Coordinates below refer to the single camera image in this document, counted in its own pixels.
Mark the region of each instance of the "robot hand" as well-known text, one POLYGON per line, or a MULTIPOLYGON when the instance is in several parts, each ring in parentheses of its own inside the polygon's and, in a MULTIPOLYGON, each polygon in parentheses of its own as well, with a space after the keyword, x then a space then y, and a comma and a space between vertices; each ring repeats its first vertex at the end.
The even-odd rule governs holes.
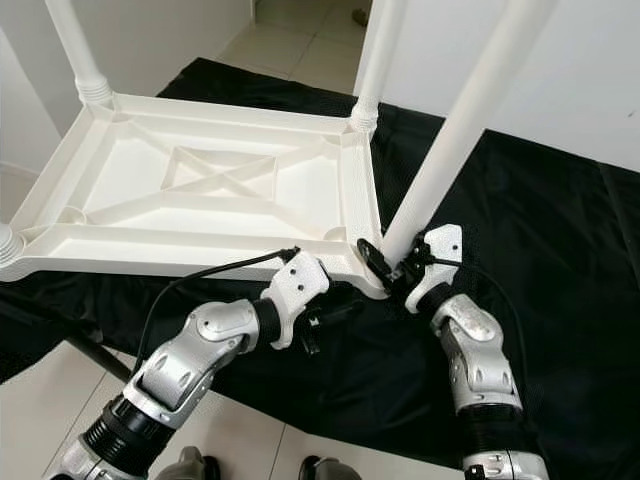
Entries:
POLYGON ((142 480, 207 393, 218 370, 258 345, 288 347, 298 316, 329 289, 313 256, 299 252, 260 300, 196 308, 183 330, 161 345, 121 395, 66 452, 51 479, 142 480))

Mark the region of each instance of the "black wire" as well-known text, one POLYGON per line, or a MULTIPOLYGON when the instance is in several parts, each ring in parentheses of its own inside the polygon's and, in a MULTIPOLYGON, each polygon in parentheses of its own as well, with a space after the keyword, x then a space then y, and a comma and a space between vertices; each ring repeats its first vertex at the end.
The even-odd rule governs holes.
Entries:
POLYGON ((249 265, 255 265, 256 263, 266 262, 268 260, 273 260, 274 258, 282 258, 283 260, 288 261, 289 259, 291 259, 293 255, 295 255, 295 252, 297 252, 296 249, 278 250, 277 252, 269 253, 267 255, 262 255, 260 257, 250 258, 248 260, 242 260, 240 262, 235 262, 235 263, 229 263, 227 265, 220 265, 217 267, 207 268, 206 270, 201 270, 199 272, 192 273, 191 275, 187 275, 186 277, 179 278, 169 283, 166 287, 164 287, 160 291, 158 296, 153 301, 153 304, 149 309, 149 313, 147 313, 147 317, 144 321, 144 328, 142 329, 142 337, 140 339, 140 344, 138 345, 138 353, 136 355, 137 357, 136 364, 133 367, 133 373, 131 375, 132 376, 135 375, 136 372, 140 370, 140 367, 142 367, 142 363, 144 362, 144 358, 145 358, 145 353, 147 351, 147 346, 149 344, 149 338, 151 336, 151 325, 152 325, 151 319, 153 317, 153 312, 155 311, 156 307, 160 303, 160 300, 162 299, 162 297, 166 295, 167 292, 169 292, 170 290, 176 287, 179 287, 180 285, 190 280, 208 277, 210 275, 215 275, 216 273, 226 272, 227 270, 234 270, 236 268, 248 267, 249 265))
POLYGON ((527 393, 529 388, 529 371, 527 369, 527 365, 528 365, 527 347, 524 341, 524 332, 522 330, 522 321, 520 320, 520 315, 518 314, 518 310, 516 309, 516 307, 513 305, 513 302, 511 302, 509 295, 507 294, 507 292, 505 292, 504 288, 502 288, 502 285, 500 285, 495 278, 493 278, 489 273, 485 272, 481 268, 473 267, 471 265, 467 265, 462 262, 456 262, 453 260, 445 260, 445 259, 434 258, 434 257, 429 258, 429 261, 431 263, 437 263, 440 265, 449 265, 451 267, 459 267, 484 277, 486 280, 489 281, 489 283, 491 283, 495 287, 495 289, 500 293, 504 301, 507 303, 509 310, 511 310, 513 327, 514 327, 514 330, 516 331, 516 336, 518 337, 518 350, 519 350, 518 353, 520 354, 520 379, 521 379, 521 387, 522 387, 520 389, 520 393, 521 393, 521 400, 523 403, 523 407, 525 407, 525 412, 526 412, 527 411, 526 409, 527 393))

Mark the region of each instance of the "black fabric backdrop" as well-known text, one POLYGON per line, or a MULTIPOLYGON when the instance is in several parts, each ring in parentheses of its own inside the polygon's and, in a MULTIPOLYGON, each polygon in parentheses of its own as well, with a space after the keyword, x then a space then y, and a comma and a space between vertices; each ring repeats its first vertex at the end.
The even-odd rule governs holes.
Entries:
MULTIPOLYGON (((198 59, 161 96, 347 116, 354 99, 198 59)), ((373 141, 388 225, 442 119, 383 105, 373 141)), ((640 478, 640 175, 486 132, 432 226, 463 226, 465 261, 490 272, 522 318, 528 403, 559 479, 640 478)), ((504 300, 481 279, 464 287, 501 321, 515 373, 520 352, 504 300)), ((134 353, 143 317, 169 279, 40 272, 0 287, 0 380, 72 328, 134 353)), ((169 295, 152 346, 203 301, 255 298, 264 285, 203 280, 169 295)), ((216 390, 307 432, 457 466, 447 365, 426 321, 391 301, 323 331, 322 353, 238 358, 216 390)))

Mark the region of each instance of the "white floor tile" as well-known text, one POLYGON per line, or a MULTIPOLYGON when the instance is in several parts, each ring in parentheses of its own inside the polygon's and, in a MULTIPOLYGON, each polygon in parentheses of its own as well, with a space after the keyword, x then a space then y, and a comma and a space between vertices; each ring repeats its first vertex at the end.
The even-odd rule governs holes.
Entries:
POLYGON ((316 37, 290 79, 312 87, 351 94, 360 54, 360 48, 316 37))
POLYGON ((62 343, 0 387, 0 478, 42 477, 104 373, 78 350, 62 343))
POLYGON ((21 175, 0 173, 0 221, 9 223, 34 183, 21 175))
POLYGON ((458 470, 307 435, 287 426, 271 478, 298 478, 300 464, 309 455, 337 458, 353 467, 363 480, 461 480, 464 477, 458 470))
MULTIPOLYGON (((124 363, 132 365, 133 361, 127 357, 124 363)), ((122 382, 114 377, 104 378, 65 440, 65 447, 95 421, 104 405, 118 395, 122 387, 122 382)), ((225 480, 267 479, 283 429, 282 422, 209 392, 158 457, 149 478, 175 463, 184 447, 195 445, 203 455, 218 458, 225 480)), ((56 462, 63 451, 59 452, 56 462)))
POLYGON ((220 61, 290 74, 312 38, 311 35, 280 27, 256 25, 233 42, 220 61))
POLYGON ((368 3, 368 0, 349 0, 336 3, 322 23, 317 34, 318 37, 362 49, 366 29, 354 22, 351 15, 356 8, 369 11, 368 3))
POLYGON ((256 22, 315 34, 336 0, 263 0, 256 22))

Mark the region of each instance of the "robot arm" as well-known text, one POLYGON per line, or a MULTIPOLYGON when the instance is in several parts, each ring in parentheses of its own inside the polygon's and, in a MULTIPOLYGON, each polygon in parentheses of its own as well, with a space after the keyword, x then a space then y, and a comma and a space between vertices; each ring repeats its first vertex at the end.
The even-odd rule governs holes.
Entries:
POLYGON ((500 324, 451 288, 462 260, 460 227, 445 225, 419 235, 395 269, 365 240, 358 248, 386 289, 411 313, 426 315, 440 339, 462 430, 465 478, 548 480, 502 351, 500 324))
POLYGON ((258 301, 206 303, 151 355, 66 452, 52 479, 138 480, 204 397, 218 370, 258 345, 286 348, 306 305, 329 289, 320 262, 298 253, 258 301))

